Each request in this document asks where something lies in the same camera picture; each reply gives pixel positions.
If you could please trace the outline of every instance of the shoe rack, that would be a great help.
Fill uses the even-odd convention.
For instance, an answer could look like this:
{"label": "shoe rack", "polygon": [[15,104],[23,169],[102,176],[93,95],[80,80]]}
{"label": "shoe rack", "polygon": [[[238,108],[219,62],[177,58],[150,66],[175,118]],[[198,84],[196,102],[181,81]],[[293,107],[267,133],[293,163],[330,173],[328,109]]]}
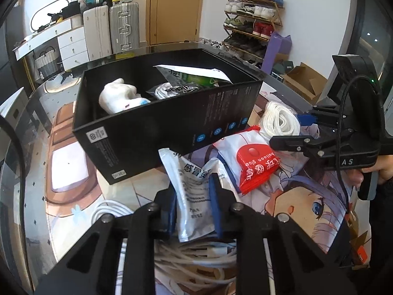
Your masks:
{"label": "shoe rack", "polygon": [[[258,16],[254,16],[254,15],[224,11],[228,19],[232,19],[232,17],[230,17],[230,15],[235,15],[235,17],[233,19],[237,19],[238,17],[244,17],[244,18],[258,20],[258,21],[263,22],[263,23],[271,24],[273,26],[273,28],[274,28],[274,31],[276,31],[276,25],[279,25],[279,26],[282,27],[282,19],[281,19],[281,16],[280,16],[280,9],[283,9],[284,7],[278,6],[276,2],[270,1],[270,0],[237,0],[237,1],[245,2],[245,3],[248,3],[248,4],[255,4],[255,5],[258,5],[258,6],[272,6],[276,10],[276,14],[277,14],[276,19],[274,21],[273,20],[271,21],[271,20],[265,19],[263,17],[258,17]],[[260,40],[260,41],[264,41],[264,42],[268,42],[269,41],[269,39],[264,38],[263,36],[258,36],[258,35],[252,34],[252,33],[244,32],[244,31],[241,31],[241,30],[237,30],[236,28],[233,28],[233,27],[229,27],[229,26],[225,26],[224,25],[223,29],[226,31],[226,33],[229,36],[231,35],[231,33],[229,33],[229,31],[231,31],[232,33],[233,32],[237,32],[237,33],[249,36],[251,38],[255,38],[255,39]],[[251,56],[255,57],[256,60],[263,61],[263,58],[255,55],[253,53],[250,53],[250,52],[245,51],[243,49],[239,49],[237,47],[234,47],[234,46],[232,46],[232,45],[230,45],[230,44],[228,44],[226,42],[223,42],[222,44],[225,45],[228,48],[233,49],[233,50],[240,51],[240,52],[243,52],[245,54],[251,55]]]}
{"label": "shoe rack", "polygon": [[276,2],[270,1],[270,0],[237,0],[237,1],[245,2],[245,3],[248,3],[248,4],[258,4],[258,5],[264,5],[264,6],[272,6],[276,10],[276,14],[277,14],[278,18],[275,21],[272,22],[272,21],[266,20],[266,19],[264,19],[262,17],[256,17],[256,16],[251,16],[251,15],[243,16],[242,14],[237,14],[237,13],[232,13],[232,14],[236,14],[236,15],[243,16],[243,17],[250,17],[251,19],[258,19],[258,20],[266,21],[267,23],[270,23],[270,24],[273,25],[274,30],[276,30],[276,28],[274,26],[275,24],[277,24],[277,25],[282,27],[282,20],[281,20],[281,15],[280,15],[280,9],[284,9],[283,6],[278,6]]}

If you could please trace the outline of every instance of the white suitcase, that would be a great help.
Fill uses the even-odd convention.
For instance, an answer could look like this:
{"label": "white suitcase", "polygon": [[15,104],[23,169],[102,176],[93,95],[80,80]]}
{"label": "white suitcase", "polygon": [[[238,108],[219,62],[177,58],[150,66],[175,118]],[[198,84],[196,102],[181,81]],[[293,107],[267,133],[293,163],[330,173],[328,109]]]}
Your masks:
{"label": "white suitcase", "polygon": [[112,54],[107,5],[83,12],[84,35],[89,60],[105,58]]}

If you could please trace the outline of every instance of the red shoe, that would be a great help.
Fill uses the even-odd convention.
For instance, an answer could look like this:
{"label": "red shoe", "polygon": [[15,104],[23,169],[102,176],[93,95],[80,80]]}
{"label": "red shoe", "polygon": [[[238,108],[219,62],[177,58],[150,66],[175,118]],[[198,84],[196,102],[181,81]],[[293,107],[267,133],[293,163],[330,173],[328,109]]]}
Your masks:
{"label": "red shoe", "polygon": [[269,40],[274,32],[273,26],[266,23],[260,23],[260,25],[262,26],[261,37]]}
{"label": "red shoe", "polygon": [[259,22],[254,23],[254,30],[252,31],[252,34],[261,36],[262,32],[262,27],[260,26]]}

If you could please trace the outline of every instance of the black cable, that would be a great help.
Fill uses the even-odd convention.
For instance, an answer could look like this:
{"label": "black cable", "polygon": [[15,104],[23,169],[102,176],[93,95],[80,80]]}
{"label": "black cable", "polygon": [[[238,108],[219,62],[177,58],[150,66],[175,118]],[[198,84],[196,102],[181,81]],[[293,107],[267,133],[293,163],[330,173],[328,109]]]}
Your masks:
{"label": "black cable", "polygon": [[336,172],[337,172],[337,179],[338,182],[341,185],[341,188],[344,191],[344,196],[345,196],[345,210],[346,213],[349,213],[349,197],[348,197],[348,192],[347,189],[345,188],[345,184],[343,182],[342,176],[341,176],[341,171],[340,171],[340,155],[341,155],[341,130],[342,130],[342,123],[343,123],[343,113],[344,113],[344,104],[345,100],[347,98],[349,89],[351,88],[352,84],[359,81],[359,80],[366,80],[371,84],[371,86],[374,89],[374,92],[376,94],[379,93],[377,87],[373,82],[371,82],[370,78],[366,75],[357,75],[355,76],[352,80],[349,81],[347,86],[345,87],[345,90],[343,92],[343,96],[341,98],[341,103],[340,103],[340,108],[339,108],[339,113],[338,113],[338,125],[337,125],[337,137],[336,137]]}
{"label": "black cable", "polygon": [[29,278],[31,291],[34,292],[33,279],[31,278],[29,260],[27,256],[27,245],[26,245],[26,233],[24,226],[24,199],[25,199],[25,187],[26,187],[26,165],[24,162],[23,148],[20,144],[18,136],[16,135],[13,127],[8,123],[8,121],[0,115],[0,128],[9,136],[11,143],[15,147],[16,154],[18,155],[19,168],[20,168],[20,198],[19,198],[19,217],[20,217],[20,236],[23,248],[23,257],[26,263],[26,272]]}

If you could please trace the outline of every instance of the anime print tablecloth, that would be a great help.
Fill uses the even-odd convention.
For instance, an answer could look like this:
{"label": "anime print tablecloth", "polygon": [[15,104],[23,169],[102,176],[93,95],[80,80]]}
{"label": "anime print tablecloth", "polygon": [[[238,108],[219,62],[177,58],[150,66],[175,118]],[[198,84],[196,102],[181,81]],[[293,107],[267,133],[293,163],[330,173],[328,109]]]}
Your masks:
{"label": "anime print tablecloth", "polygon": [[[75,244],[91,226],[91,214],[104,199],[112,199],[136,210],[151,202],[156,193],[168,188],[169,178],[163,167],[152,169],[114,185],[109,185],[95,169],[76,139],[70,125],[73,103],[63,106],[50,136],[46,168],[46,212],[50,243],[57,260]],[[302,130],[316,137],[316,125]],[[186,155],[202,167],[219,155],[211,145]],[[299,152],[277,152],[280,167],[269,181],[260,185],[241,201],[262,214],[286,213],[327,252],[345,215],[344,195],[335,173],[323,172],[308,163]],[[267,254],[270,281],[273,283],[270,256]],[[156,271],[158,294],[183,295],[184,287]],[[198,288],[188,289],[197,294]]]}

